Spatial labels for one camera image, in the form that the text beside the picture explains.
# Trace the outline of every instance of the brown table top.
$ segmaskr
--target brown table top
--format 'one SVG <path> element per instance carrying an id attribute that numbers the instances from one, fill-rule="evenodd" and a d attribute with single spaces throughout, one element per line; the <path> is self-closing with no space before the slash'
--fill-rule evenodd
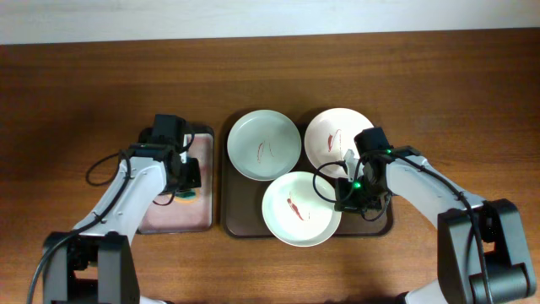
<path id="1" fill-rule="evenodd" d="M 538 29 L 0 46 L 0 54 L 2 303 L 24 300 L 47 235 L 71 229 L 105 191 L 85 184 L 86 169 L 137 140 L 155 113 L 205 122 L 221 143 L 238 111 L 296 120 L 355 109 L 467 190 L 513 201 L 540 274 Z M 135 236 L 141 291 L 177 302 L 321 303 L 416 289 L 436 278 L 435 228 L 394 202 L 389 235 L 312 248 L 235 240 L 219 225 Z"/>

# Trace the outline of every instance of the brown tray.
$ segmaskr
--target brown tray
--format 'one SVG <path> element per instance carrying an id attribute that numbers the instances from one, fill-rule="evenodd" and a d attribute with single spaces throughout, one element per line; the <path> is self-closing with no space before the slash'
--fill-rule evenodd
<path id="1" fill-rule="evenodd" d="M 297 124 L 304 142 L 307 124 Z M 240 174 L 230 162 L 227 154 L 227 141 L 222 145 L 221 170 L 221 223 L 224 230 L 234 238 L 273 237 L 262 218 L 262 197 L 272 182 L 258 182 Z M 304 147 L 300 160 L 292 171 L 315 172 L 315 168 L 307 159 Z M 334 180 L 326 178 L 330 184 Z M 341 223 L 333 236 L 384 236 L 394 224 L 392 202 L 386 213 L 375 222 L 368 222 L 359 214 L 343 213 Z"/>

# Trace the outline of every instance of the white wall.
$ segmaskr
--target white wall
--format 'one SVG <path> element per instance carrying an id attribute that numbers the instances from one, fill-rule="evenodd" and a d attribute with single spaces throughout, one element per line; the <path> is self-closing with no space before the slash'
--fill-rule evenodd
<path id="1" fill-rule="evenodd" d="M 0 0 L 0 43 L 540 26 L 540 0 Z"/>

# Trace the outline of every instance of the white plate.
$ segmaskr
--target white plate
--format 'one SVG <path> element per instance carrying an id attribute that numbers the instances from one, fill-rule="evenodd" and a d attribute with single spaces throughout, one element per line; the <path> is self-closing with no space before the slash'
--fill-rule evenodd
<path id="1" fill-rule="evenodd" d="M 313 118 L 305 131 L 307 158 L 318 168 L 327 162 L 343 160 L 348 149 L 358 157 L 354 137 L 372 127 L 373 124 L 357 111 L 343 108 L 324 111 Z M 321 173 L 331 178 L 347 177 L 340 166 L 326 166 Z"/>
<path id="2" fill-rule="evenodd" d="M 262 218 L 268 229 L 289 245 L 318 245 L 339 226 L 341 212 L 317 196 L 312 181 L 312 173 L 290 172 L 272 182 L 262 198 Z M 326 180 L 318 177 L 316 185 L 323 196 L 336 199 Z"/>
<path id="3" fill-rule="evenodd" d="M 271 181 L 291 171 L 301 151 L 298 128 L 285 115 L 270 110 L 244 115 L 227 139 L 233 166 L 256 181 Z"/>

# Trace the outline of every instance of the bowl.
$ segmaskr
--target bowl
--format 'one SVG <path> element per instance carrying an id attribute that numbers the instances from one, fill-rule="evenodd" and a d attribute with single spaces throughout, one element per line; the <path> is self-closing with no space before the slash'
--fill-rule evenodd
<path id="1" fill-rule="evenodd" d="M 324 111 L 310 122 L 305 131 L 304 146 L 311 164 L 319 166 L 343 160 L 348 149 L 359 157 L 354 137 L 373 124 L 362 114 L 350 109 L 336 108 Z M 326 166 L 321 173 L 331 178 L 347 177 L 341 166 Z"/>
<path id="2" fill-rule="evenodd" d="M 262 198 L 262 218 L 281 241 L 310 247 L 321 244 L 336 232 L 341 213 L 313 190 L 313 174 L 290 172 L 273 181 Z M 336 199 L 334 188 L 323 178 L 316 179 L 317 190 Z"/>
<path id="3" fill-rule="evenodd" d="M 233 166 L 256 181 L 271 181 L 291 171 L 301 151 L 298 128 L 285 115 L 270 110 L 244 115 L 227 139 Z"/>

